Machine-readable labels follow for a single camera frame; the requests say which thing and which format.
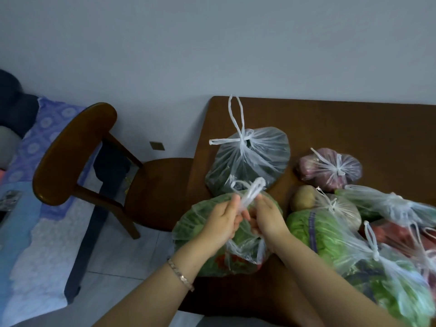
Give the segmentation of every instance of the bed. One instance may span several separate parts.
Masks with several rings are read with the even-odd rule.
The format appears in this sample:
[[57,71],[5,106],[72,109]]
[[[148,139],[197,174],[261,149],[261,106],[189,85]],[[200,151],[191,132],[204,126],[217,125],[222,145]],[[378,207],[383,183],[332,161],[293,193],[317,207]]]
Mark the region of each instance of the bed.
[[[47,117],[41,113],[41,104],[46,107],[44,103],[71,110],[68,104],[51,104],[48,99],[41,100],[37,96],[24,94],[19,81],[0,70],[0,169],[8,168],[3,180],[0,180],[0,194],[3,197],[5,191],[10,189],[18,189],[23,193],[16,208],[0,228],[2,327],[12,326],[73,302],[108,216],[105,209],[85,206],[83,201],[76,198],[72,198],[65,207],[44,207],[31,190],[30,169],[34,168],[27,161],[32,161],[33,156],[21,156],[25,160],[26,170],[30,170],[29,175],[26,172],[24,176],[23,172],[14,172],[14,167],[23,168],[23,163],[20,165],[17,161],[19,152],[23,148],[25,153],[35,149],[35,142],[32,141],[32,134],[35,133],[32,131],[38,131],[38,140],[48,140],[48,136],[36,127],[38,122],[43,124],[42,127],[48,123]],[[130,168],[128,159],[110,142],[102,142],[89,164],[89,174],[84,174],[82,182],[93,186],[101,195],[115,198]],[[22,175],[22,178],[11,181],[15,180],[16,174]],[[40,211],[38,215],[34,213],[36,210]],[[45,227],[48,235],[43,234]],[[57,237],[52,236],[53,231],[49,227],[60,229]],[[44,239],[44,242],[37,244],[38,238]],[[64,250],[67,247],[68,254],[62,252],[62,247]],[[62,257],[62,260],[56,260],[56,257]]]

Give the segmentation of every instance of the wooden table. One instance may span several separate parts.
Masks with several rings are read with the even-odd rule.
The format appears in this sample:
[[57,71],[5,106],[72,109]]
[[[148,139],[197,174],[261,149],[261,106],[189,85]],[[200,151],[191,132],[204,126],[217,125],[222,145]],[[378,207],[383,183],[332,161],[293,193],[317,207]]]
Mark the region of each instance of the wooden table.
[[[233,115],[241,124],[237,101],[232,102]],[[246,128],[273,126],[288,136],[288,168],[268,190],[285,216],[292,193],[302,184],[292,170],[300,157],[310,154],[311,147],[328,147],[359,159],[363,177],[358,184],[436,205],[435,106],[269,98],[241,98],[241,102]],[[227,104],[226,96],[215,96],[209,102],[188,181],[189,207],[212,197],[204,178],[219,146],[210,146],[209,140],[236,132]],[[320,323],[276,256],[253,275],[197,278],[195,286],[181,310],[258,317],[289,326]]]

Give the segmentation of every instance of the chair backrest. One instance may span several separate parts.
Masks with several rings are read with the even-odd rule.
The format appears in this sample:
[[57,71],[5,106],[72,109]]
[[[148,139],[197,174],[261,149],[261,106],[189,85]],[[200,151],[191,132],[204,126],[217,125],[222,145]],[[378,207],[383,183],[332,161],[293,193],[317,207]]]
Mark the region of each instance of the chair backrest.
[[41,159],[32,183],[35,196],[48,205],[66,202],[79,186],[80,173],[102,139],[116,141],[109,134],[116,119],[116,110],[107,103],[93,104],[77,115]]

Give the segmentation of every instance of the wooden chair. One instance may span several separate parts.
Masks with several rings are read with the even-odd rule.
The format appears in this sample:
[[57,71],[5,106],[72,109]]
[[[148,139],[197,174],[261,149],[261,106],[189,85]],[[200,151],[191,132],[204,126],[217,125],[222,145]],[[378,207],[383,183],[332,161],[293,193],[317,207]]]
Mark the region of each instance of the wooden chair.
[[[186,212],[184,200],[191,158],[157,159],[141,163],[110,133],[117,119],[107,103],[91,105],[75,117],[49,147],[33,178],[36,197],[48,205],[60,205],[73,195],[111,211],[133,239],[140,237],[134,222],[171,231]],[[102,140],[115,145],[139,167],[121,205],[77,184],[90,155]]]

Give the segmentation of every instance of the bracelet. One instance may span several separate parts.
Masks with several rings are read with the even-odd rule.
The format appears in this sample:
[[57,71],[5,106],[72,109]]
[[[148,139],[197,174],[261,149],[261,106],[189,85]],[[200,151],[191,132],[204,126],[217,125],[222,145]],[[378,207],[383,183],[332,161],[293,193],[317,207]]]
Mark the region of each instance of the bracelet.
[[185,286],[187,286],[187,288],[190,291],[194,291],[194,287],[193,285],[186,280],[186,278],[183,276],[183,274],[180,272],[180,270],[177,268],[177,266],[173,263],[173,261],[171,260],[171,258],[168,258],[168,264],[171,266],[172,270],[174,271],[174,273],[180,278],[180,280],[184,283]]

